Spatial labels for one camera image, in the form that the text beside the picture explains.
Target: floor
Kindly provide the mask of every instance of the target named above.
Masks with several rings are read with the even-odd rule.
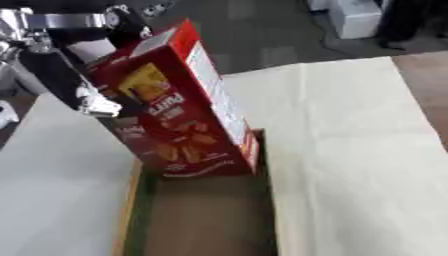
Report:
[[[178,0],[154,25],[190,18],[222,74],[298,62],[394,56],[448,50],[448,41],[422,32],[406,51],[374,39],[340,40],[327,14],[311,15],[305,0]]]

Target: wooden table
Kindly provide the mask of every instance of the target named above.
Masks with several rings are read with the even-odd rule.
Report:
[[[392,58],[448,149],[448,52]]]

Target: white paper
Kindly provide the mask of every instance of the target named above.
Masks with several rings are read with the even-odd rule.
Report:
[[[448,156],[389,58],[225,81],[266,130],[280,255],[447,255]]]
[[[133,160],[94,118],[40,96],[0,151],[0,255],[111,255]]]

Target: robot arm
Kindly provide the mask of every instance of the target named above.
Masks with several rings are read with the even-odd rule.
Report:
[[[118,116],[122,107],[101,95],[51,36],[53,32],[70,30],[104,31],[117,48],[152,36],[146,22],[125,5],[93,14],[33,14],[29,8],[0,9],[0,64],[13,66],[20,61],[50,92],[83,114]],[[17,120],[9,114],[12,107],[3,109],[8,111],[0,112],[0,119]]]

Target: red cereal box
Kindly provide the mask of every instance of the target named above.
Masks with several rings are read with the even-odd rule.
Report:
[[[109,126],[165,177],[255,171],[258,143],[188,20],[94,63],[100,91],[123,105]]]

